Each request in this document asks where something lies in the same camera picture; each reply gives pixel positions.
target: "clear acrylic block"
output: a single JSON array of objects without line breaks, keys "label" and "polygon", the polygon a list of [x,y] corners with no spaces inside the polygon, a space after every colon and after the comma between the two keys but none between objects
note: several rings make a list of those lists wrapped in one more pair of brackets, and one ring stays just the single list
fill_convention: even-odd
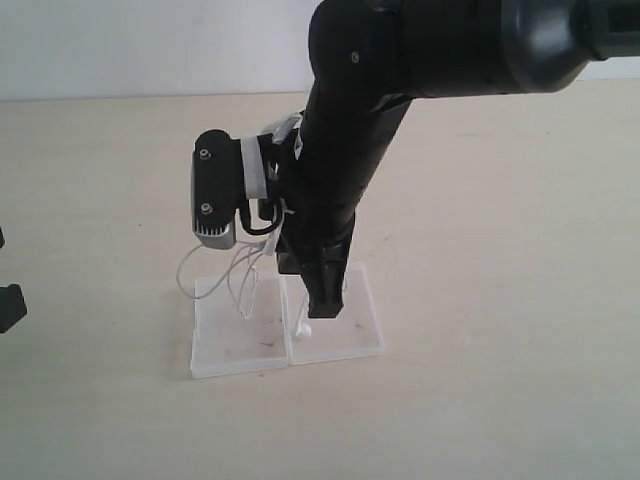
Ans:
[{"label": "clear acrylic block", "polygon": [[309,319],[309,298],[298,276],[283,276],[283,314],[291,365],[346,360],[384,353],[385,345],[364,264],[345,275],[344,309],[336,319]]},{"label": "clear acrylic block", "polygon": [[[217,280],[198,279],[196,296],[206,293]],[[231,287],[238,292],[240,281],[232,282]],[[240,314],[224,284],[208,297],[196,300],[195,313],[193,378],[289,366],[277,274],[260,272],[249,319]]]}]

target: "beige table surface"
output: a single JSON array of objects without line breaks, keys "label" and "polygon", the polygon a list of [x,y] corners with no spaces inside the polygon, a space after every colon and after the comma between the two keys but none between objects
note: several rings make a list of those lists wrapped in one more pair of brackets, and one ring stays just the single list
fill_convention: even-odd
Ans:
[{"label": "beige table surface", "polygon": [[0,478],[640,478],[640,81],[415,104],[352,256],[388,354],[189,378],[193,141],[304,100],[0,104]]}]

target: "black object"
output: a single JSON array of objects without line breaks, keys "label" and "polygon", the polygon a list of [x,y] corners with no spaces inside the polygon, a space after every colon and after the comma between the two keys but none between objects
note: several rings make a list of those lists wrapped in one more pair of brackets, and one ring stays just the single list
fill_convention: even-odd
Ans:
[{"label": "black object", "polygon": [[[4,247],[4,235],[0,228],[0,249]],[[0,287],[0,334],[6,333],[11,327],[27,315],[27,306],[20,285]]]},{"label": "black object", "polygon": [[324,0],[309,29],[315,82],[278,146],[260,216],[284,198],[278,269],[314,317],[335,317],[355,211],[415,99],[555,92],[590,61],[640,55],[640,0]]}]

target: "robotic arm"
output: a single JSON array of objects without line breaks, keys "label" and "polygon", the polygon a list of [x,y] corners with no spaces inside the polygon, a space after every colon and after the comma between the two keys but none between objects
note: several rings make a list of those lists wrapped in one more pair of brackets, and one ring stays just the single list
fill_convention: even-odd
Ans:
[{"label": "robotic arm", "polygon": [[[225,250],[236,212],[252,235],[281,227],[279,272],[301,276],[310,318],[333,318],[356,208],[412,101],[555,92],[591,61],[640,56],[640,0],[324,0],[309,52],[299,128],[197,140],[193,229]],[[249,199],[270,227],[252,227]]]}]

